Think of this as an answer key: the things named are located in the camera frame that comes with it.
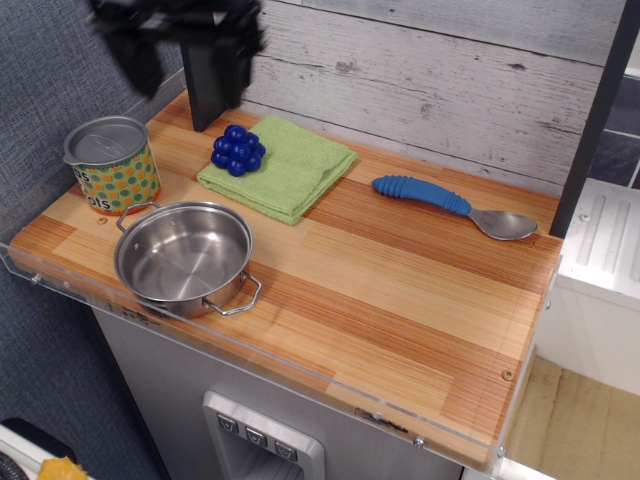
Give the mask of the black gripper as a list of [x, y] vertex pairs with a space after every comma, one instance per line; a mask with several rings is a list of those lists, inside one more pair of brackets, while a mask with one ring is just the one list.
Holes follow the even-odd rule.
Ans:
[[163, 70], [155, 43], [214, 43], [213, 65], [228, 108], [251, 83], [254, 50], [263, 47], [258, 1], [91, 1], [90, 20], [132, 87], [153, 98]]

